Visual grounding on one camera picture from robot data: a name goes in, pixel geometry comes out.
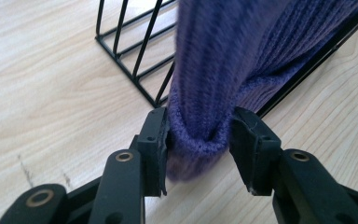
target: metal screw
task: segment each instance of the metal screw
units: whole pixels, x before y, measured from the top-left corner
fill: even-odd
[[[292,154],[290,154],[290,156],[292,157],[292,159],[294,159],[296,161],[309,161],[310,160],[310,157],[308,157],[308,155],[302,151],[294,151],[294,152],[292,152]]]
[[[40,189],[31,195],[25,203],[28,207],[38,207],[45,203],[48,203],[54,196],[54,191],[51,189]]]
[[[130,161],[132,158],[133,155],[130,152],[121,152],[120,154],[116,155],[117,161]]]

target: sweater sleeve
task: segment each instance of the sweater sleeve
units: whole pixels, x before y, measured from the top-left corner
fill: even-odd
[[[190,180],[227,149],[235,105],[256,111],[358,0],[181,0],[167,176]]]

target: black wire rack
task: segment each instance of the black wire rack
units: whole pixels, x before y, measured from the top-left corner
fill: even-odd
[[[145,50],[147,47],[147,44],[150,40],[156,39],[168,32],[173,31],[173,28],[175,27],[176,23],[170,24],[157,32],[152,34],[153,28],[155,26],[158,13],[165,7],[168,7],[169,5],[172,5],[175,3],[175,0],[170,0],[162,3],[162,0],[157,0],[156,5],[153,9],[147,10],[146,12],[130,19],[127,21],[124,21],[124,17],[126,15],[127,6],[128,6],[129,0],[123,0],[121,11],[119,14],[118,24],[117,27],[108,30],[107,32],[101,34],[101,22],[103,17],[103,6],[104,6],[104,0],[100,1],[100,6],[98,10],[98,19],[97,19],[97,36],[95,39],[100,43],[100,45],[103,47],[103,49],[109,54],[109,56],[113,59],[113,61],[120,67],[120,69],[124,72],[124,74],[130,79],[130,81],[134,84],[134,86],[141,92],[141,94],[146,98],[146,100],[153,106],[153,107],[160,107],[162,106],[168,99],[168,95],[163,96],[162,94],[167,88],[167,85],[171,79],[173,69],[174,69],[174,62],[173,57],[174,54],[166,57],[165,59],[161,60],[160,62],[146,68],[143,72],[139,72],[139,68],[141,65],[141,62],[145,55]],[[136,22],[143,20],[147,17],[150,17],[150,21],[147,25],[147,30],[145,32],[145,36],[142,40],[136,42],[135,44],[126,47],[120,51],[117,50],[118,42],[120,40],[121,31],[127,27],[132,26]],[[113,44],[113,47],[110,48],[106,42],[105,39],[110,36],[115,35],[115,41]],[[132,71],[123,63],[121,58],[128,54],[129,52],[139,49],[139,54],[136,59],[135,65],[132,69]],[[141,81],[147,77],[159,70],[162,66],[171,63],[171,67],[165,76],[161,87],[158,90],[157,96],[153,97],[147,89],[142,85]]]
[[[167,85],[169,84],[174,70],[174,54],[164,58],[163,60],[153,64],[152,66],[146,68],[144,71],[141,72],[140,65],[145,56],[147,44],[151,40],[158,39],[162,35],[165,35],[168,32],[172,32],[174,30],[176,22],[159,29],[155,33],[152,33],[153,28],[156,24],[156,20],[158,18],[158,13],[165,7],[172,6],[173,4],[175,4],[175,2],[175,0],[169,0],[165,2],[163,2],[162,0],[157,0],[154,8],[137,15],[132,19],[124,21],[129,0],[123,0],[121,5],[121,11],[119,13],[117,27],[101,34],[104,0],[100,0],[96,27],[97,35],[95,39],[98,41],[98,43],[100,43],[103,49],[108,53],[108,55],[113,59],[113,61],[118,65],[118,67],[123,71],[123,73],[130,79],[133,85],[140,91],[140,93],[153,107],[160,107],[167,102],[168,95],[163,96],[163,93],[167,89]],[[122,50],[118,50],[117,46],[122,31],[146,18],[149,18],[149,22],[147,24],[144,38],[129,47],[126,47]],[[257,115],[260,117],[264,117],[265,115],[267,115],[267,113],[275,105],[277,105],[287,94],[289,94],[296,86],[298,86],[301,81],[303,81],[307,76],[309,76],[319,65],[321,65],[330,55],[332,55],[357,30],[358,12],[349,21],[342,25],[340,30],[285,85],[283,85],[283,87],[257,112]],[[109,47],[105,40],[112,35],[115,36],[115,40],[113,43],[113,47]],[[139,53],[136,57],[136,62],[133,66],[133,69],[130,70],[126,66],[126,64],[123,63],[122,58],[126,54],[136,49],[139,50]],[[141,81],[145,77],[156,73],[159,69],[169,63],[171,64],[171,66],[168,70],[168,73],[165,75],[165,78],[163,78],[162,84],[158,90],[156,97],[153,97],[149,93],[149,91],[142,85]]]

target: black plastic bracket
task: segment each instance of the black plastic bracket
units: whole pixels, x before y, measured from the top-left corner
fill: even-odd
[[[89,224],[145,223],[141,154],[119,150],[109,156]]]
[[[358,223],[358,205],[312,154],[286,149],[273,206],[279,223]]]
[[[170,124],[167,120],[167,108],[152,110],[147,115],[141,133],[135,135],[130,148],[142,155],[145,169],[145,196],[160,197],[165,189],[165,170],[167,163],[167,136]]]
[[[269,126],[252,111],[236,107],[229,151],[248,191],[258,196],[271,195],[271,169],[282,150],[281,139]]]
[[[24,192],[2,216],[0,223],[62,223],[66,220],[66,190],[57,184],[37,186]]]

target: light wood grain surface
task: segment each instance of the light wood grain surface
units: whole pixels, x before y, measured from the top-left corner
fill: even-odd
[[[115,25],[119,2],[106,2],[104,29]],[[130,2],[129,17],[153,5]],[[152,109],[93,39],[98,4],[0,1],[0,216],[33,186],[72,190],[101,175]],[[120,47],[144,30],[127,31]],[[173,37],[153,43],[143,69],[172,53]],[[157,92],[161,81],[145,85]],[[358,32],[265,122],[285,148],[314,153],[339,183],[358,190]],[[193,182],[167,184],[168,197],[146,199],[148,223],[276,223],[271,198],[247,193],[228,154]]]

